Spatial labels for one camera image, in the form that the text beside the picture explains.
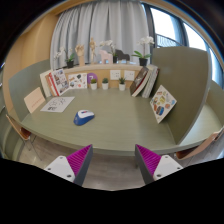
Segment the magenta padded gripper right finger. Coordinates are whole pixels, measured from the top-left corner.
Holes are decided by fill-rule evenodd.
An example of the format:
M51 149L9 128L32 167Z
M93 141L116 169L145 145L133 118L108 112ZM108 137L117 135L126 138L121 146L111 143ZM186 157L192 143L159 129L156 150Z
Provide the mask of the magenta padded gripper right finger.
M145 184L152 183L182 169L169 155L160 156L153 151L136 144L135 158Z

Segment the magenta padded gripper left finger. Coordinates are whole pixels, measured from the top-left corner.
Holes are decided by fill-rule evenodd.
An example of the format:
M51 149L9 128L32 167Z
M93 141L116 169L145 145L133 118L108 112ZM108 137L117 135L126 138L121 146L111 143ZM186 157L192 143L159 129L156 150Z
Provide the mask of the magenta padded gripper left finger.
M45 171L82 186L92 156L93 147L88 145L67 157L58 156L45 168Z

